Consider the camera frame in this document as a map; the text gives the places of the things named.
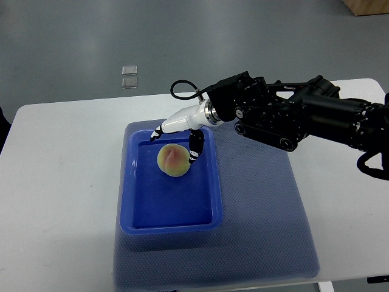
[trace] blue plastic container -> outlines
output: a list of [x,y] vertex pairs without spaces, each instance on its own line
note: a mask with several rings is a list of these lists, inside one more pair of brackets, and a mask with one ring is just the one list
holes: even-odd
[[152,130],[136,131],[128,148],[120,227],[129,235],[209,231],[222,222],[222,202],[213,133],[202,128],[204,151],[189,171],[174,178],[157,164],[159,150],[174,143],[188,149],[189,131],[150,142]]

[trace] robotic arm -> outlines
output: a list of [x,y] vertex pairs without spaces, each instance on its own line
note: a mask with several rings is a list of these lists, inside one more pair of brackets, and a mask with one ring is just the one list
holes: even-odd
[[[191,84],[196,94],[179,97],[174,94],[178,83]],[[178,99],[199,97],[199,105],[182,109],[168,118],[153,133],[151,141],[162,133],[190,130],[191,163],[202,151],[203,125],[215,127],[236,118],[236,132],[244,137],[286,151],[313,135],[349,145],[365,153],[358,159],[358,169],[370,176],[389,180],[389,94],[385,104],[361,99],[340,99],[340,88],[321,75],[306,83],[267,84],[263,77],[251,78],[248,72],[229,77],[199,91],[194,84],[179,80],[172,84],[171,94]],[[292,91],[284,99],[277,92]],[[204,100],[202,93],[209,100]],[[365,163],[381,153],[382,169],[371,169]]]

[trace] peach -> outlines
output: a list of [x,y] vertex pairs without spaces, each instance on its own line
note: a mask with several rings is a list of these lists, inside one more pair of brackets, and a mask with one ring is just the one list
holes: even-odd
[[157,163],[161,171],[175,178],[189,170],[189,152],[178,144],[167,144],[158,152]]

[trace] blue mat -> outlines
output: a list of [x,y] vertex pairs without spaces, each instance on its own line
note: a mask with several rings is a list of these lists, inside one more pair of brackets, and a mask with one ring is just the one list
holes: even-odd
[[313,278],[320,266],[287,153],[239,137],[233,124],[212,128],[223,221],[214,230],[133,236],[120,228],[129,136],[125,131],[114,251],[117,291],[162,291]]

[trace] cardboard box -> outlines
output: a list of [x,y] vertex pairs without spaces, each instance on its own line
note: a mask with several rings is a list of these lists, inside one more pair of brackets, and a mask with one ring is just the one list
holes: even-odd
[[389,13],[389,0],[343,0],[355,16]]

